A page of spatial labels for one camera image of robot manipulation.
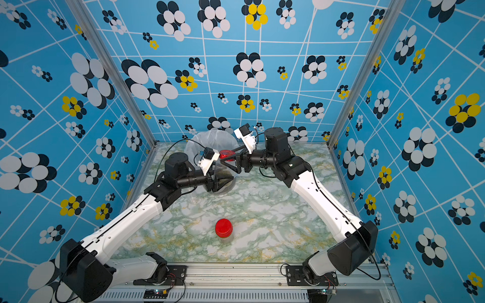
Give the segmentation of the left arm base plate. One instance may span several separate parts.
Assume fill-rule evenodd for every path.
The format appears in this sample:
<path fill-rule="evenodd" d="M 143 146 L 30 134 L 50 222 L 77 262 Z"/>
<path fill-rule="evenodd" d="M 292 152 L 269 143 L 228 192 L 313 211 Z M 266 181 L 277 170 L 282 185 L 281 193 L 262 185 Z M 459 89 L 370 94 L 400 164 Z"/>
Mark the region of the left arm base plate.
<path fill-rule="evenodd" d="M 186 265 L 167 265 L 156 271 L 149 279 L 134 280 L 133 285 L 183 286 L 187 269 Z"/>

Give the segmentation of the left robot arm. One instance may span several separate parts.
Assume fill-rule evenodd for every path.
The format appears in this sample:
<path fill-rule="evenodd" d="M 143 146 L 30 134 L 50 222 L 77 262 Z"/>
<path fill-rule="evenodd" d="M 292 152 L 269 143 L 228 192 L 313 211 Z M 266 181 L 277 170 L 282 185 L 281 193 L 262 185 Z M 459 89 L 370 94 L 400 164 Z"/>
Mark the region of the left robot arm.
<path fill-rule="evenodd" d="M 107 225 L 77 242 L 70 239 L 60 249 L 59 279 L 78 299 L 92 302 L 109 288 L 144 280 L 162 284 L 169 278 L 167 261 L 154 252 L 142 257 L 112 261 L 112 255 L 127 239 L 154 217 L 166 211 L 187 189 L 202 187 L 216 193 L 234 180 L 232 174 L 202 159 L 194 167 L 187 154 L 172 154 L 165 169 L 141 196 Z"/>

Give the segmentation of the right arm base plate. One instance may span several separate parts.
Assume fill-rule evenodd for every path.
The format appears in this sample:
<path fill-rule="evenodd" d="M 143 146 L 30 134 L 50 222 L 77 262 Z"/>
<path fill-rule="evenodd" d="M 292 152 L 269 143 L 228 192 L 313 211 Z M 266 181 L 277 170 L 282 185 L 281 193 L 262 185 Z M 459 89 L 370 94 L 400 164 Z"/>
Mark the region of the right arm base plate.
<path fill-rule="evenodd" d="M 288 286 L 326 288 L 338 286 L 336 272 L 329 272 L 322 276 L 317 276 L 309 268 L 303 265 L 289 265 L 284 263 L 280 267 L 280 273 L 286 278 Z"/>

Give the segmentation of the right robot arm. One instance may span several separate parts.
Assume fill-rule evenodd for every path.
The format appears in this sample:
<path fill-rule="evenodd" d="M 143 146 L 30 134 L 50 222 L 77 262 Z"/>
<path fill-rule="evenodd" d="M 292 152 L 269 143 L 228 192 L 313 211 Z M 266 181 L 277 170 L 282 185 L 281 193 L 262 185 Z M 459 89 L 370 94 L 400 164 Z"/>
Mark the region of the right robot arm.
<path fill-rule="evenodd" d="M 255 167 L 271 169 L 276 179 L 312 207 L 336 241 L 331 248 L 318 251 L 305 260 L 303 271 L 307 280 L 331 271 L 349 276 L 373 257 L 378 237 L 375 223 L 363 222 L 324 187 L 309 162 L 293 154 L 282 128 L 269 128 L 264 132 L 263 149 L 258 149 L 249 125 L 234 130 L 234 134 L 244 145 L 231 155 L 233 164 L 227 159 L 221 163 L 238 174 Z"/>

